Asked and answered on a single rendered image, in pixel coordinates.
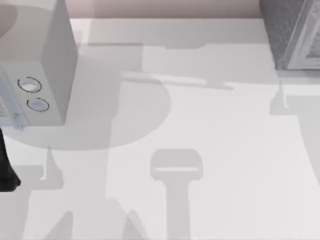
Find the small microwave knob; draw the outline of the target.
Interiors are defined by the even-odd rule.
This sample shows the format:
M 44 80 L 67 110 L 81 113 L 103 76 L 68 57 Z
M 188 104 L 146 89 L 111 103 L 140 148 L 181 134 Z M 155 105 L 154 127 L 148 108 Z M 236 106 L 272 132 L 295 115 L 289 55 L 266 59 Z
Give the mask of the small microwave knob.
M 27 106 L 35 112 L 46 112 L 50 104 L 43 98 L 33 98 L 26 101 Z

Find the pale microwave oven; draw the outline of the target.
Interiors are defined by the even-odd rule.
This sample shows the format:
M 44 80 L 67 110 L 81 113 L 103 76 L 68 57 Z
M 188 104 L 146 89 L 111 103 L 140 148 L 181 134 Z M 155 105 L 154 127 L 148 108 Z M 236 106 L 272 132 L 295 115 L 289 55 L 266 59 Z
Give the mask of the pale microwave oven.
M 0 0 L 0 67 L 4 70 L 29 123 L 26 127 L 65 123 L 78 61 L 66 0 Z M 42 89 L 19 88 L 18 79 L 33 77 Z M 27 100 L 42 98 L 45 112 Z

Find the large microwave knob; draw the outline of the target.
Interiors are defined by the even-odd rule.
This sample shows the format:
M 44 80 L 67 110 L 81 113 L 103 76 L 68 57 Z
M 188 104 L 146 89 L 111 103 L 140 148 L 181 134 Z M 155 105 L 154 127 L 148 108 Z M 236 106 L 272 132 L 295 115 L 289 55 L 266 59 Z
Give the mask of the large microwave knob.
M 18 79 L 17 85 L 20 89 L 27 93 L 37 93 L 42 89 L 42 84 L 34 77 L 26 77 L 24 79 Z

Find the microwave door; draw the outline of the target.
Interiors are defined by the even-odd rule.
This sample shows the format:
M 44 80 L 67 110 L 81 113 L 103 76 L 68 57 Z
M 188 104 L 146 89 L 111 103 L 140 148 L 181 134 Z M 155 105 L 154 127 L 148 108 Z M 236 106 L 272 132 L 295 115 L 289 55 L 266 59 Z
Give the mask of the microwave door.
M 13 91 L 8 77 L 0 67 L 0 127 L 23 130 L 29 122 Z

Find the grey cabinet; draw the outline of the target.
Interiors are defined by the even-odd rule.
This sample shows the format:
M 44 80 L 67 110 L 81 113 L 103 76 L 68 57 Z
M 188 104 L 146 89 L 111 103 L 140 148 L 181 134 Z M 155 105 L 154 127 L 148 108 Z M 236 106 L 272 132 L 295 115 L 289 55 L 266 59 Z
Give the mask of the grey cabinet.
M 276 70 L 320 70 L 320 0 L 259 0 Z

